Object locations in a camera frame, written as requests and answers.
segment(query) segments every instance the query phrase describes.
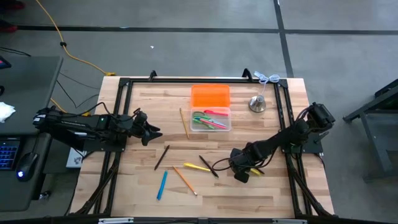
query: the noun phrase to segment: metal bell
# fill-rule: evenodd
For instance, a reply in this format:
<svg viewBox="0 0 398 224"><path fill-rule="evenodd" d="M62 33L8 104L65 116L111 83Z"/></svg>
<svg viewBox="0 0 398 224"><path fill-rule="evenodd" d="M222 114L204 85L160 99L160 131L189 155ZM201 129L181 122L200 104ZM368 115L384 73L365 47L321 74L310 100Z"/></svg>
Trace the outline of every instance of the metal bell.
<svg viewBox="0 0 398 224"><path fill-rule="evenodd" d="M266 109L266 101L263 95L254 96L249 101L249 108L253 112L260 113Z"/></svg>

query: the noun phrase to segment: wooden tabletop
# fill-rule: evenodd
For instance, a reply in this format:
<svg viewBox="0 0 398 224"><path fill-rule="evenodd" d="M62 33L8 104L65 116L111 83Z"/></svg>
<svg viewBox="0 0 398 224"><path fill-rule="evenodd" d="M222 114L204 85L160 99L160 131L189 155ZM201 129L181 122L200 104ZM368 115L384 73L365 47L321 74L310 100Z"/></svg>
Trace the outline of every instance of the wooden tabletop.
<svg viewBox="0 0 398 224"><path fill-rule="evenodd" d="M104 77L98 101L112 110L120 77ZM308 106L304 81L287 79L294 115ZM272 162L262 168L261 177L250 174L244 184L234 179L229 169L211 173L183 167L184 162L205 166L203 156L210 164L229 157L232 148L242 149L248 141L267 139L280 129L274 88L265 91L267 108L263 113L253 113L248 108L249 99L261 93L258 84L230 84L232 130L227 133L190 131L187 139L179 108L183 109L189 129L191 83L136 83L132 89L129 114L140 107L148 115L148 122L161 129L163 136L142 146L141 140L130 138L122 153L118 180L114 194L112 216L124 217L235 217L235 218L289 218L294 217L287 168L283 154L278 150ZM123 92L120 113L124 106ZM285 99L281 92L282 104ZM105 114L102 107L97 114ZM165 147L170 145L159 168L154 166ZM71 212L78 210L98 186L103 152L95 152L84 160L73 198ZM318 157L303 155L308 187L324 208L333 213L325 171ZM190 191L173 170L180 169L193 185L198 196ZM228 166L227 162L219 167ZM162 200L156 196L164 171L168 170ZM106 201L108 189L103 198ZM297 191L303 208L301 190Z"/></svg>

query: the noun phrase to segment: blue marker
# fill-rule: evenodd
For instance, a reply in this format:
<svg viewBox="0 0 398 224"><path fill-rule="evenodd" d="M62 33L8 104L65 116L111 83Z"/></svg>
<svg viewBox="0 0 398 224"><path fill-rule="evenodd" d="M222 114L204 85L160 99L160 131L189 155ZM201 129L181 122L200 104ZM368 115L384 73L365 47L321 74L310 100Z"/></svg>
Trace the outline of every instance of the blue marker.
<svg viewBox="0 0 398 224"><path fill-rule="evenodd" d="M157 193L157 197L156 197L157 200L160 200L162 198L164 185L166 184L166 178L167 178L167 170L164 172L162 185L160 186L159 192Z"/></svg>

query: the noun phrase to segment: concrete floor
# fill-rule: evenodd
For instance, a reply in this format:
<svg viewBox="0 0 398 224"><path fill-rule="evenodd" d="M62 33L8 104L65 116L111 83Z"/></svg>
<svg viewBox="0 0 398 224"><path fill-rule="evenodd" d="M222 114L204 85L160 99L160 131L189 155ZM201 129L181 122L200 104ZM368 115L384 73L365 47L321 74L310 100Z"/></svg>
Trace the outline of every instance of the concrete floor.
<svg viewBox="0 0 398 224"><path fill-rule="evenodd" d="M271 0L42 0L60 25L120 27L277 28ZM280 0L286 29L397 30L394 0ZM48 25L34 1L27 9L3 18L16 24ZM178 32L63 32L68 49L118 75L238 77L244 68L286 77L278 34ZM0 46L32 55L62 55L61 71L99 87L102 74L65 56L58 34L18 31L0 34ZM373 93L398 76L396 35L287 35L295 77L305 79L310 101L324 103L336 118L323 140L326 174L335 213L345 218L398 222L397 181L365 184L362 176L376 168L362 124L341 118L371 100ZM97 94L60 76L76 103ZM75 109L59 86L55 98ZM0 219L63 215L73 193L76 174L53 177L54 195L33 203L25 212L0 213Z"/></svg>

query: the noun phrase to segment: orange lid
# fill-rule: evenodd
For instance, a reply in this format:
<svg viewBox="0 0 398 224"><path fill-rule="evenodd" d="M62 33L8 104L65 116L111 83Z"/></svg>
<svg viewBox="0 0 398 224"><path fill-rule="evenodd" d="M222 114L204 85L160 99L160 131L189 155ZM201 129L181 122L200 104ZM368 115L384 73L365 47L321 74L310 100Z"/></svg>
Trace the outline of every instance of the orange lid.
<svg viewBox="0 0 398 224"><path fill-rule="evenodd" d="M229 86L220 84L192 85L192 107L229 107Z"/></svg>

